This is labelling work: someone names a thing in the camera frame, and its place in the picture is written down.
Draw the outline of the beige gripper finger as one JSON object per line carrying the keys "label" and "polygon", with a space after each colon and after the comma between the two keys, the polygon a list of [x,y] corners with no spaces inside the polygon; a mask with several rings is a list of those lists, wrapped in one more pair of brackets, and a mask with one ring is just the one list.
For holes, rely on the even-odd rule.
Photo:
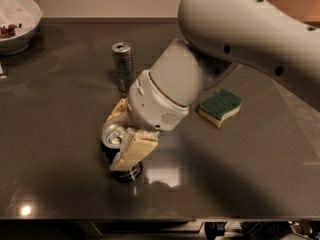
{"label": "beige gripper finger", "polygon": [[110,170],[128,171],[133,168],[157,147],[159,134],[159,131],[128,128]]}
{"label": "beige gripper finger", "polygon": [[129,115],[128,100],[122,98],[114,107],[111,114],[108,116],[102,126],[102,131],[105,131],[110,126],[130,127],[133,126],[133,121]]}

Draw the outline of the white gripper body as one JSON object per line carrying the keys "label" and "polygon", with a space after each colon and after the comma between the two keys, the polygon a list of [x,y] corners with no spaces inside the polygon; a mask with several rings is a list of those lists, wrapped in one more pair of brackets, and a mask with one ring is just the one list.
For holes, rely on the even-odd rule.
{"label": "white gripper body", "polygon": [[140,129],[172,131],[189,112],[189,107],[177,105],[161,93],[149,70],[131,85],[127,104],[131,120]]}

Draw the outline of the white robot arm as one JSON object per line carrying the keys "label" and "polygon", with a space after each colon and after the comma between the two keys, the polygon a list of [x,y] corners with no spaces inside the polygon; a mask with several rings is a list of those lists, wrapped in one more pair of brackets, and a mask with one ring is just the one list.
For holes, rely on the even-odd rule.
{"label": "white robot arm", "polygon": [[258,69],[313,107],[320,104],[320,29],[267,0],[181,0],[183,35],[131,85],[103,125],[115,150],[110,168],[128,171],[173,130],[202,90],[243,65]]}

